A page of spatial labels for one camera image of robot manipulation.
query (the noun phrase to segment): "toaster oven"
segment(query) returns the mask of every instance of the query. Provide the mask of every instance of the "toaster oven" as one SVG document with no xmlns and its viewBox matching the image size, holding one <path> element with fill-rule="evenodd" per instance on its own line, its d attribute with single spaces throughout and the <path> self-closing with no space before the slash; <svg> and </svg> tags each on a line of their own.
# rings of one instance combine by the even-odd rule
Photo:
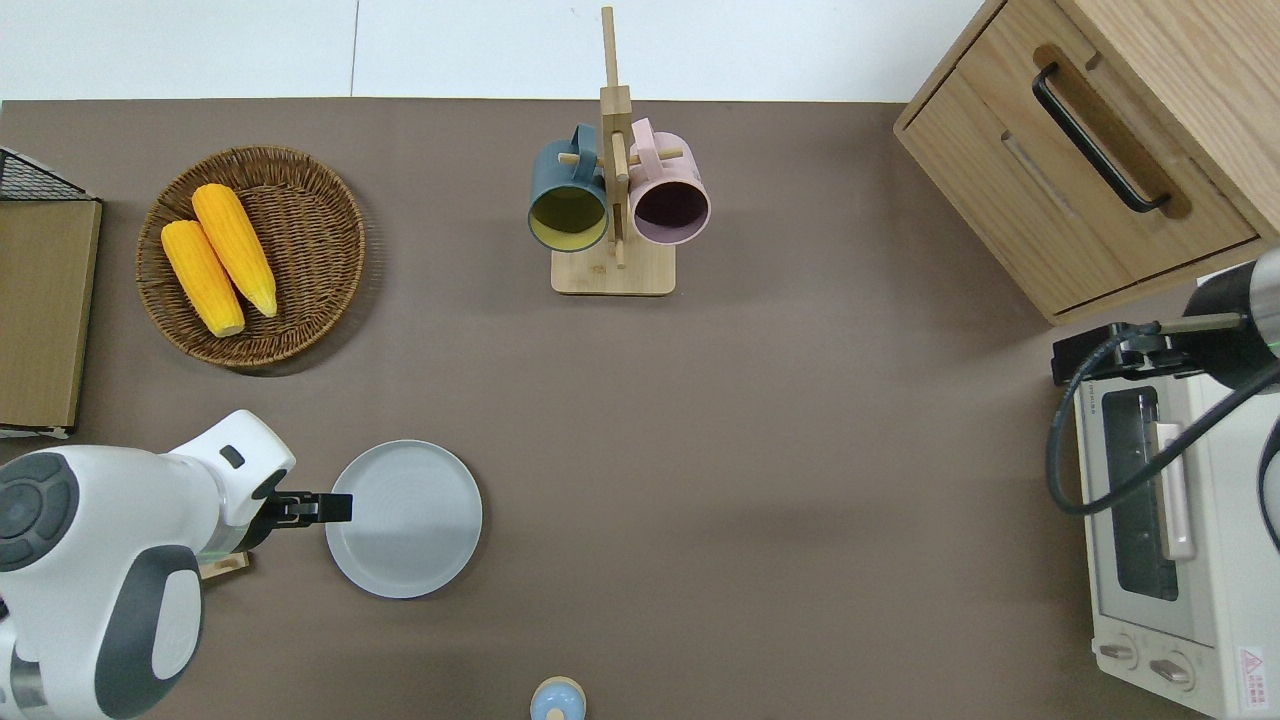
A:
<svg viewBox="0 0 1280 720">
<path fill-rule="evenodd" d="M 1207 375 L 1085 382 L 1085 502 L 1226 395 Z M 1084 518 L 1101 670 L 1213 717 L 1280 719 L 1280 552 L 1258 500 L 1277 416 L 1280 393 L 1248 400 L 1142 492 Z"/>
</svg>

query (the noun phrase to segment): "wooden cabinet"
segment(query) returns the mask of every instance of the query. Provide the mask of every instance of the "wooden cabinet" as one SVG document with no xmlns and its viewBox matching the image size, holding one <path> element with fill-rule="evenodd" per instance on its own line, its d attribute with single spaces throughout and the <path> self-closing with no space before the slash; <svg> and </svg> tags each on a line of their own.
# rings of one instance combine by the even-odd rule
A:
<svg viewBox="0 0 1280 720">
<path fill-rule="evenodd" d="M 1275 47 L 1274 0 L 989 0 L 895 132 L 1066 323 L 1280 242 Z"/>
</svg>

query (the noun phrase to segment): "oven window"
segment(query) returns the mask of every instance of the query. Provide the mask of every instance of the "oven window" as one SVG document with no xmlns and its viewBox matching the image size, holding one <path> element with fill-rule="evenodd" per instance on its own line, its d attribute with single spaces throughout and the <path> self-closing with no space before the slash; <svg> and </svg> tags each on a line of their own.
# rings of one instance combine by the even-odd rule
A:
<svg viewBox="0 0 1280 720">
<path fill-rule="evenodd" d="M 1102 428 L 1111 487 L 1132 477 L 1156 454 L 1157 419 L 1153 387 L 1102 396 Z M 1147 483 L 1111 507 L 1116 573 L 1120 587 L 1129 592 L 1175 601 L 1178 568 L 1160 550 L 1158 512 L 1155 483 Z"/>
</svg>

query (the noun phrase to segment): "pink mug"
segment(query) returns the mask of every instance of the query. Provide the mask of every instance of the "pink mug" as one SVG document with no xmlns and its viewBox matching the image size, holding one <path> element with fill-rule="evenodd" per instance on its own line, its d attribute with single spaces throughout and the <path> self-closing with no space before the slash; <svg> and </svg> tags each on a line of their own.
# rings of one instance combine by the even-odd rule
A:
<svg viewBox="0 0 1280 720">
<path fill-rule="evenodd" d="M 640 164 L 631 172 L 631 214 L 640 236 L 659 245 L 680 245 L 698 237 L 710 218 L 710 201 L 689 143 L 669 132 L 653 132 L 649 118 L 631 123 L 636 142 L 631 154 Z M 663 150 L 682 155 L 663 160 Z"/>
</svg>

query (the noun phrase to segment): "black cable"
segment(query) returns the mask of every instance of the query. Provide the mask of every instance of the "black cable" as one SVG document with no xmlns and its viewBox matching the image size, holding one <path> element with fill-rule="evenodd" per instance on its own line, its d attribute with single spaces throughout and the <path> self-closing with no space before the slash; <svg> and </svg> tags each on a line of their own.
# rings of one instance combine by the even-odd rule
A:
<svg viewBox="0 0 1280 720">
<path fill-rule="evenodd" d="M 1276 546 L 1276 551 L 1280 552 L 1280 537 L 1276 536 L 1276 527 L 1271 521 L 1271 514 L 1267 512 L 1267 496 L 1266 496 L 1266 480 L 1267 469 L 1271 466 L 1271 461 L 1276 459 L 1276 454 L 1280 454 L 1280 419 L 1271 428 L 1271 436 L 1267 438 L 1266 445 L 1262 446 L 1262 462 L 1258 464 L 1258 506 L 1262 507 L 1262 524 L 1267 527 L 1267 534 L 1271 536 L 1271 544 Z"/>
<path fill-rule="evenodd" d="M 1062 401 L 1059 402 L 1057 411 L 1053 413 L 1053 420 L 1050 423 L 1048 442 L 1044 447 L 1044 477 L 1048 482 L 1048 493 L 1053 498 L 1053 503 L 1068 515 L 1093 515 L 1094 512 L 1101 512 L 1133 495 L 1138 488 L 1158 475 L 1161 470 L 1176 460 L 1179 455 L 1185 452 L 1193 442 L 1199 439 L 1213 425 L 1222 421 L 1222 418 L 1226 418 L 1236 407 L 1244 404 L 1245 400 L 1280 380 L 1280 361 L 1272 363 L 1258 373 L 1254 373 L 1248 382 L 1231 391 L 1231 395 L 1228 395 L 1217 405 L 1210 407 L 1207 413 L 1184 429 L 1181 434 L 1174 438 L 1167 447 L 1157 452 L 1156 456 L 1148 460 L 1147 464 L 1143 465 L 1137 473 L 1121 483 L 1112 483 L 1111 492 L 1092 502 L 1076 505 L 1071 502 L 1071 500 L 1068 498 L 1066 493 L 1062 491 L 1062 480 L 1059 473 L 1062 429 L 1066 427 L 1066 420 L 1070 416 L 1071 398 L 1075 396 L 1075 391 L 1079 389 L 1080 383 L 1083 383 L 1085 377 L 1088 377 L 1088 374 L 1097 368 L 1098 363 L 1101 363 L 1103 357 L 1120 345 L 1144 334 L 1160 334 L 1160 323 L 1147 323 L 1144 325 L 1125 328 L 1094 348 L 1094 351 L 1091 352 L 1083 363 L 1080 363 L 1075 374 L 1071 375 L 1071 380 L 1066 384 L 1066 391 L 1062 393 Z"/>
</svg>

